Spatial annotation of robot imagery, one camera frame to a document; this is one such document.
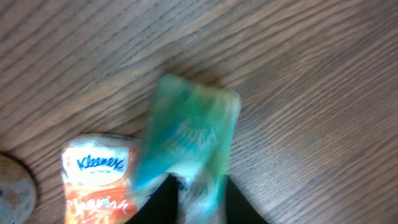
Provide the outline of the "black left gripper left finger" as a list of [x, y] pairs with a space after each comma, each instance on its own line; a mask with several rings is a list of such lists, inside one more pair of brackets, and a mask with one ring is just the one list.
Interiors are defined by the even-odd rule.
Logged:
[[168, 175], [145, 205], [125, 224], [176, 224], [177, 217], [177, 178]]

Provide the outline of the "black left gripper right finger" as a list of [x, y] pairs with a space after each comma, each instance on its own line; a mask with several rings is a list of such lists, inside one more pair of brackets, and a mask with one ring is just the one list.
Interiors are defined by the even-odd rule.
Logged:
[[226, 176], [224, 194], [226, 224], [269, 224], [257, 213], [229, 176]]

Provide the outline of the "green lid jar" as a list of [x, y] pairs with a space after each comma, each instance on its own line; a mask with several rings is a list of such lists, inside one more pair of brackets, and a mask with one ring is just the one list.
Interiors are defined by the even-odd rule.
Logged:
[[32, 215], [37, 189], [27, 169], [1, 154], [1, 224], [22, 224]]

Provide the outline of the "green Kleenex tissue pack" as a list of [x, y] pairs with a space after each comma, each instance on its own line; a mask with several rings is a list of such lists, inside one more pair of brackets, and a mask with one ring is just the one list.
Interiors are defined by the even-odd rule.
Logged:
[[177, 177], [179, 209], [193, 223], [210, 220], [223, 199], [240, 109], [235, 91], [162, 76], [132, 181], [138, 204], [143, 206], [172, 174]]

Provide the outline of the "orange Kleenex tissue pack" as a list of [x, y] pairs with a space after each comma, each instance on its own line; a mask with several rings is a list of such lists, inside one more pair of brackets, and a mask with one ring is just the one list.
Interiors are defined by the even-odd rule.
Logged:
[[126, 223], [138, 211], [131, 190], [139, 141], [82, 134], [63, 146], [65, 223]]

